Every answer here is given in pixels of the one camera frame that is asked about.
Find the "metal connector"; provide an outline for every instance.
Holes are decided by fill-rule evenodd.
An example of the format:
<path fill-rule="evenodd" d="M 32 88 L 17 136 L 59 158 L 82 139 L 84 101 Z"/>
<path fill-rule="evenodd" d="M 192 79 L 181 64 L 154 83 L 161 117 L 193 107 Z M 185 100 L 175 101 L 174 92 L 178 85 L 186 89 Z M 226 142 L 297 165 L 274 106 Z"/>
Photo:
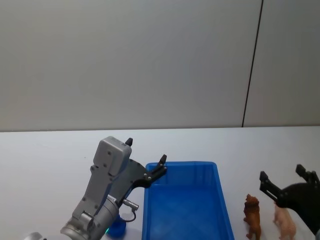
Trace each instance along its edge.
<path fill-rule="evenodd" d="M 124 199 L 123 200 L 123 204 L 130 207 L 133 211 L 137 211 L 139 208 L 138 204 L 135 204 L 134 202 L 128 200 L 128 199 Z"/>

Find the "white wall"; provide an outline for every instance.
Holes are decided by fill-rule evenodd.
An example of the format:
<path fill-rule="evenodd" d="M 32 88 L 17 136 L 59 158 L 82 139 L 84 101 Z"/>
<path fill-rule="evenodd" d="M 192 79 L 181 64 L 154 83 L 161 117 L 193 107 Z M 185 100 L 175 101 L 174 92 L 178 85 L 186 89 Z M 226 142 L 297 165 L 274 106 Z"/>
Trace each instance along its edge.
<path fill-rule="evenodd" d="M 320 1 L 265 0 L 244 126 L 320 125 Z"/>
<path fill-rule="evenodd" d="M 0 131 L 240 126 L 260 5 L 1 0 Z"/>

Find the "robotic arm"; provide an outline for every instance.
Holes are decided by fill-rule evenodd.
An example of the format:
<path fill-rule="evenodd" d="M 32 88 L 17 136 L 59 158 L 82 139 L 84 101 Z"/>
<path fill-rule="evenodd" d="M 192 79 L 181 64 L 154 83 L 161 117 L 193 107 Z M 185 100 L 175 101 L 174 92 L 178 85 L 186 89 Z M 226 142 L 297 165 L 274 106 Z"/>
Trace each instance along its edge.
<path fill-rule="evenodd" d="M 311 232 L 320 240 L 320 181 L 315 171 L 306 171 L 298 164 L 295 172 L 306 183 L 296 183 L 280 189 L 268 175 L 260 173 L 260 190 L 275 201 L 280 208 L 289 208 L 301 217 Z"/>
<path fill-rule="evenodd" d="M 149 188 L 166 173 L 167 156 L 163 155 L 157 166 L 147 171 L 130 159 L 132 143 L 132 138 L 123 143 L 112 136 L 101 140 L 84 196 L 61 229 L 61 235 L 43 238 L 34 232 L 24 240 L 100 240 L 116 220 L 122 204 L 137 209 L 139 206 L 126 198 L 134 188 Z"/>

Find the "blue tray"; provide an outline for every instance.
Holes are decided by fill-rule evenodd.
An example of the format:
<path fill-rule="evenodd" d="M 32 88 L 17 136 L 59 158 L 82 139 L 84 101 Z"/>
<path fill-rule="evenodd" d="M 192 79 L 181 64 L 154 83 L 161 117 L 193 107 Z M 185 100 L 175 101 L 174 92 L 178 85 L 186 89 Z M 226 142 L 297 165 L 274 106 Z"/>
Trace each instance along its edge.
<path fill-rule="evenodd" d="M 156 163 L 146 165 L 151 170 Z M 142 240 L 234 240 L 213 162 L 167 162 L 144 191 Z"/>

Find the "toy animal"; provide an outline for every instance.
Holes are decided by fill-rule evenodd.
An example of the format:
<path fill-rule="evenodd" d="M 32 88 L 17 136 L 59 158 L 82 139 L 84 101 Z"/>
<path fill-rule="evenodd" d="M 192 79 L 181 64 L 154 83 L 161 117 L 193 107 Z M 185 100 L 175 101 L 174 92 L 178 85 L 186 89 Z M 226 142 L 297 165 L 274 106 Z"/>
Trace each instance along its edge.
<path fill-rule="evenodd" d="M 274 220 L 275 224 L 278 223 L 280 228 L 280 237 L 279 239 L 285 239 L 289 237 L 289 240 L 293 240 L 294 236 L 296 235 L 296 225 L 292 220 L 288 210 L 286 208 L 280 208 L 274 203 Z"/>
<path fill-rule="evenodd" d="M 249 225 L 249 233 L 246 235 L 248 239 L 253 237 L 255 234 L 255 240 L 260 240 L 261 227 L 260 227 L 260 214 L 259 214 L 259 201 L 256 197 L 248 194 L 244 203 L 244 214 L 243 219 Z"/>

